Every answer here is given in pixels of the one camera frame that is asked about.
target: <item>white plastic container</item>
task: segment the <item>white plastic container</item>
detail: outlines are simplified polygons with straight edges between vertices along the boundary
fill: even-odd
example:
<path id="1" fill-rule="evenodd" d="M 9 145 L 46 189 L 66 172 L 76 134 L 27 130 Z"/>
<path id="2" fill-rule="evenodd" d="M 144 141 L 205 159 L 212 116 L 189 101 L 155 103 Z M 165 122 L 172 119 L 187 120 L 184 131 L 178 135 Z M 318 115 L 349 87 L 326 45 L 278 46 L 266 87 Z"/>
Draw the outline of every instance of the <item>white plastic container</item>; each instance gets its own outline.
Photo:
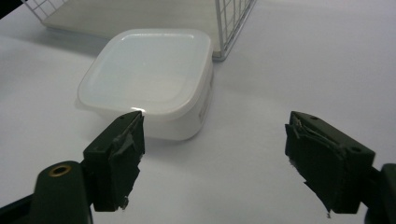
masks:
<path id="1" fill-rule="evenodd" d="M 146 136 L 184 140 L 201 129 L 212 93 L 212 43 L 187 29 L 115 36 L 78 88 L 78 98 L 115 116 L 141 110 Z"/>

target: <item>translucent lid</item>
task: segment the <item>translucent lid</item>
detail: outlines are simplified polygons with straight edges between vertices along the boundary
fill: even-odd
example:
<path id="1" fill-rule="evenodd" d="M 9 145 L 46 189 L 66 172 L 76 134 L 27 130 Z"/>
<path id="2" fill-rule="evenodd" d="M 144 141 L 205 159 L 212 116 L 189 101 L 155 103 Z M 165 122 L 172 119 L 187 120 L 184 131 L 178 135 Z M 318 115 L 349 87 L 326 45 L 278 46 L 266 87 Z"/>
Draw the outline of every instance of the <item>translucent lid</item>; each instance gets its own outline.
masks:
<path id="1" fill-rule="evenodd" d="M 203 32 L 187 29 L 131 30 L 115 36 L 78 88 L 89 106 L 174 119 L 191 109 L 211 63 Z"/>

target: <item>wire grid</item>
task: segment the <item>wire grid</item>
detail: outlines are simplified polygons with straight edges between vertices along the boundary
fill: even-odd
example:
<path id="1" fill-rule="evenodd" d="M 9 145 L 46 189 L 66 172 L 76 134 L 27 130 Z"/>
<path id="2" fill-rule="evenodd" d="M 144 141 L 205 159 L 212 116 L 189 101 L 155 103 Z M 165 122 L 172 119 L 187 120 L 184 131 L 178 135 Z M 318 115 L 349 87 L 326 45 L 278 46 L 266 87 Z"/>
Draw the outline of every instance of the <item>wire grid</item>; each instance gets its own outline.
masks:
<path id="1" fill-rule="evenodd" d="M 225 58 L 256 0 L 217 0 L 221 58 Z"/>
<path id="2" fill-rule="evenodd" d="M 68 0 L 21 0 L 35 16 L 43 21 Z"/>

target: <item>white table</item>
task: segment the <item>white table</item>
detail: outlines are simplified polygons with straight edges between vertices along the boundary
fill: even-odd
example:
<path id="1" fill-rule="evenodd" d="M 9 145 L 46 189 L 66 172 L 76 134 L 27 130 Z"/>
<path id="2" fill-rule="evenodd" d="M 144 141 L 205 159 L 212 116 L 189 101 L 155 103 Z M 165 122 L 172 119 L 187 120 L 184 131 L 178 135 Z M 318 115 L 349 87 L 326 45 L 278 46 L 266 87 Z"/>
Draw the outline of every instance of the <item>white table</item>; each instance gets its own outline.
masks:
<path id="1" fill-rule="evenodd" d="M 363 223 L 327 212 L 284 155 L 291 110 L 316 115 L 396 162 L 396 2 L 259 0 L 215 64 L 203 129 L 146 139 L 124 212 L 95 223 Z M 0 206 L 44 168 L 81 161 L 109 121 L 80 108 L 78 84 L 107 40 L 50 30 L 24 6 L 0 20 Z"/>

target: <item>wire basket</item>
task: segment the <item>wire basket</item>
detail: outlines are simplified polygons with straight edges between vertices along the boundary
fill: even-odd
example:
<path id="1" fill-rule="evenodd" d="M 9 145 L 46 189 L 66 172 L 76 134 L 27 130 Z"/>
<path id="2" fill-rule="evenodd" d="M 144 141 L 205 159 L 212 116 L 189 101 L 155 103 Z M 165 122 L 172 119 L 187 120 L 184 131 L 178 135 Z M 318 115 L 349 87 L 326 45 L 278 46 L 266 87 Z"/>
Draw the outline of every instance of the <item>wire basket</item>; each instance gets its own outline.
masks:
<path id="1" fill-rule="evenodd" d="M 21 0 L 46 26 L 112 38 L 131 29 L 206 32 L 223 61 L 256 0 Z"/>

